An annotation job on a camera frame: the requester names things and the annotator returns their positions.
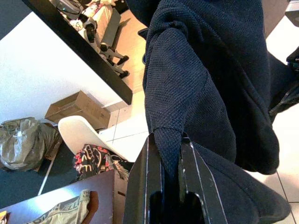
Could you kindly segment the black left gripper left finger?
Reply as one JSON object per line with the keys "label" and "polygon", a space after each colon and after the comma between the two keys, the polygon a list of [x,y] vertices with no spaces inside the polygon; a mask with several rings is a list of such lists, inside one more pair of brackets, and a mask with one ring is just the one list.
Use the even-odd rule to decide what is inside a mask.
{"label": "black left gripper left finger", "polygon": [[123,224],[161,224],[164,168],[150,134],[129,173]]}

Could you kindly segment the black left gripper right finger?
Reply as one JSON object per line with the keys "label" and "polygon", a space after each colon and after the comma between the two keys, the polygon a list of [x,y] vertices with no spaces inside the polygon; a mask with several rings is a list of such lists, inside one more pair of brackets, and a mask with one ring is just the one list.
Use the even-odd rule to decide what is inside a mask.
{"label": "black left gripper right finger", "polygon": [[186,133],[178,167],[183,218],[190,224],[228,224],[214,176]]}

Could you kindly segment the dark navy knit garment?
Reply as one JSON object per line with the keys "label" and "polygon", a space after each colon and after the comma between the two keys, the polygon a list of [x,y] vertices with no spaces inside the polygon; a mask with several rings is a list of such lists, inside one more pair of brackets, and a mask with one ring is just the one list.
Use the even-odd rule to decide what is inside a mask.
{"label": "dark navy knit garment", "polygon": [[184,134],[212,173],[228,224],[272,224],[290,205],[250,172],[279,166],[276,115],[299,103],[299,76],[268,52],[261,0],[126,0],[146,28],[143,90],[164,165],[163,220],[191,224],[180,206]]}

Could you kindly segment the black red patterned cloth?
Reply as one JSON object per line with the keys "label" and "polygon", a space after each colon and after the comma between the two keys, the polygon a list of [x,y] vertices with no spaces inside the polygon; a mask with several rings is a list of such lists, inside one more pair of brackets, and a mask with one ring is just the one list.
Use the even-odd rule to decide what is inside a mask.
{"label": "black red patterned cloth", "polygon": [[119,178],[127,181],[133,166],[132,162],[121,158],[112,151],[91,144],[85,144],[74,155],[72,164],[77,171],[78,181],[110,170],[115,170]]}

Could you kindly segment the grey shorts with printed waistband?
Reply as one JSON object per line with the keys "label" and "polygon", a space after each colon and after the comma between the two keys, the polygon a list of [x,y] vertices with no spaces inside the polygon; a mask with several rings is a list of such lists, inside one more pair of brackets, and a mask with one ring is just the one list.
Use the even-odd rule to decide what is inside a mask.
{"label": "grey shorts with printed waistband", "polygon": [[84,189],[78,196],[56,204],[40,217],[25,224],[89,224],[98,205],[97,192]]}

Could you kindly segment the white plastic chair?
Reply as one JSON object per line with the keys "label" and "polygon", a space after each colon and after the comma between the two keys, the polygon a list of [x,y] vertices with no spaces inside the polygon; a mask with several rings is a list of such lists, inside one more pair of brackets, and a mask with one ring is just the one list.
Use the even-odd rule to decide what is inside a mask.
{"label": "white plastic chair", "polygon": [[58,130],[73,154],[77,154],[85,144],[90,144],[110,150],[129,162],[135,162],[135,159],[124,149],[115,148],[111,143],[100,137],[91,124],[82,116],[76,115],[61,119],[58,122]]}

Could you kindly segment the dark brown wooden table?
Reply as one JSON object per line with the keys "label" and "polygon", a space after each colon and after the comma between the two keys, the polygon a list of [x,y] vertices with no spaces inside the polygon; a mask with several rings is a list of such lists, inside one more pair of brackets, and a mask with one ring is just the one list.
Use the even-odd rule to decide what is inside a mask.
{"label": "dark brown wooden table", "polygon": [[69,202],[84,189],[90,190],[88,214],[82,224],[122,224],[127,182],[110,170],[82,181],[16,203],[7,212],[7,224],[25,224],[41,217],[62,202]]}

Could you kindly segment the open cardboard box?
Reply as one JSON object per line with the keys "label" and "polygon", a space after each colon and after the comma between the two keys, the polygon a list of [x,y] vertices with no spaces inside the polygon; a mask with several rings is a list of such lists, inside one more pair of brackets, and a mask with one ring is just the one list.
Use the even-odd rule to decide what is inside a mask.
{"label": "open cardboard box", "polygon": [[85,118],[95,130],[106,129],[110,120],[110,112],[83,91],[51,104],[45,114],[45,118],[54,123],[69,116]]}

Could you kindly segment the dark floor rug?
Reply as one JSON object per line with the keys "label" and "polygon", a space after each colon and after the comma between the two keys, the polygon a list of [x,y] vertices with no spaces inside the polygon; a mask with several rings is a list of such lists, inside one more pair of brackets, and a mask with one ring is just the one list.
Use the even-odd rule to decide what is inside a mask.
{"label": "dark floor rug", "polygon": [[53,161],[44,159],[39,170],[6,171],[0,169],[0,209],[76,181],[73,153],[65,143]]}

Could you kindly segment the grey green rubbish bag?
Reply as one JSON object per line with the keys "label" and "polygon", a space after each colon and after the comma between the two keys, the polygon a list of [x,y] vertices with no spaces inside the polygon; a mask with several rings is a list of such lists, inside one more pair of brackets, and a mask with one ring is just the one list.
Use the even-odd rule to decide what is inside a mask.
{"label": "grey green rubbish bag", "polygon": [[34,117],[0,124],[0,164],[9,170],[28,171],[41,166],[62,143],[57,128]]}

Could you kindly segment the grey humanoid robot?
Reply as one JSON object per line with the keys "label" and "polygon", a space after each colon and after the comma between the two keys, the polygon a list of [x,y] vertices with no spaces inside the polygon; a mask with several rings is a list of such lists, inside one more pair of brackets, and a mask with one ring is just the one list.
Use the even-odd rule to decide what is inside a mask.
{"label": "grey humanoid robot", "polygon": [[80,14],[78,19],[70,20],[70,25],[79,32],[87,43],[121,79],[129,76],[129,71],[122,69],[123,64],[129,57],[120,54],[112,46],[100,41],[100,37],[97,33],[97,22],[92,17]]}

